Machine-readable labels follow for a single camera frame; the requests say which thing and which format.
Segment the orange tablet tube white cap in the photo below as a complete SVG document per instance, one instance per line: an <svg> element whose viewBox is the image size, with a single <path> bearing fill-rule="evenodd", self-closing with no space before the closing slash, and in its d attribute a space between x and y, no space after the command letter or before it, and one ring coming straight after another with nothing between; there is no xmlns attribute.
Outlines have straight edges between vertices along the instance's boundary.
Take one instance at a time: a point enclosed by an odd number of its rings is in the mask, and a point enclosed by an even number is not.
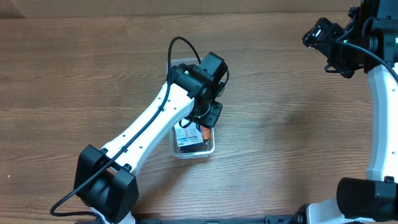
<svg viewBox="0 0 398 224"><path fill-rule="evenodd" d="M200 126L201 129L201 136L203 138L203 141L209 141L211 137L211 129L206 128L204 126Z"/></svg>

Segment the white medicine box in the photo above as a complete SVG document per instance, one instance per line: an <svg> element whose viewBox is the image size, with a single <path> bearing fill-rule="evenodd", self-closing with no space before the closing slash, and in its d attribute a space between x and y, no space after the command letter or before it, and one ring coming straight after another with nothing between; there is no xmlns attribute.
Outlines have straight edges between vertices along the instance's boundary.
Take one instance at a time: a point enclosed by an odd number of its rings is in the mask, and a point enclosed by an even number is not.
<svg viewBox="0 0 398 224"><path fill-rule="evenodd" d="M182 128L179 124L176 124L174 129L178 147L203 144L203 137L195 123L191 123L187 128Z"/></svg>

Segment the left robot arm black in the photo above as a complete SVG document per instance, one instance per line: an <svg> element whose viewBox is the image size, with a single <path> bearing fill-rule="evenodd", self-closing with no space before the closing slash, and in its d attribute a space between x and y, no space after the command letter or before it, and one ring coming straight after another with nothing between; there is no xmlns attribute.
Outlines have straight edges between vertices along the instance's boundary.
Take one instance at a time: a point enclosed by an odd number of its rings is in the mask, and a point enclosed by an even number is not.
<svg viewBox="0 0 398 224"><path fill-rule="evenodd" d="M95 223L132 223L137 176L150 153L181 120L213 128L223 105L215 99L228 74L224 59L208 55L198 64L174 65L149 107L101 149L87 145L78 157L74 189L91 208Z"/></svg>

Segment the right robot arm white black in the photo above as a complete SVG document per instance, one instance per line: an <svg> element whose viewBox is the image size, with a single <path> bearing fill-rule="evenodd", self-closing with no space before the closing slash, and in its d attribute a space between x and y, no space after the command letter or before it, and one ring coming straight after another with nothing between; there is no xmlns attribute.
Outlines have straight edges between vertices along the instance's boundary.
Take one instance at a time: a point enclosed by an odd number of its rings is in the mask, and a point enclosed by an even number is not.
<svg viewBox="0 0 398 224"><path fill-rule="evenodd" d="M348 15L346 27L319 18L302 42L327 58L327 73L368 76L373 140L366 178L342 178L335 196L302 205L291 223L397 220L397 1L362 0Z"/></svg>

